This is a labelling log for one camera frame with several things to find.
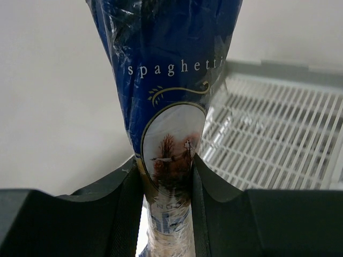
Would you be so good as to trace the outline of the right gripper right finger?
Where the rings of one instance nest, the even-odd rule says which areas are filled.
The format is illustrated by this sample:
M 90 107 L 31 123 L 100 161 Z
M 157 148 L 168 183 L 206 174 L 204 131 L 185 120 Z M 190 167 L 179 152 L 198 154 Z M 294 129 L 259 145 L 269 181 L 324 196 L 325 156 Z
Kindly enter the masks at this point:
M 197 256 L 342 256 L 342 191 L 241 191 L 195 156 Z

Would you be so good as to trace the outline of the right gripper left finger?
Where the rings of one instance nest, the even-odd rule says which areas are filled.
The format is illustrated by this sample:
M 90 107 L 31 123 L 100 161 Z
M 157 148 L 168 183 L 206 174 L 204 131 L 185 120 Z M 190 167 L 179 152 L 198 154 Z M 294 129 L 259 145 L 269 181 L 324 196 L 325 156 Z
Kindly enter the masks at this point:
M 1 190 L 1 256 L 134 256 L 143 188 L 134 158 L 70 195 Z

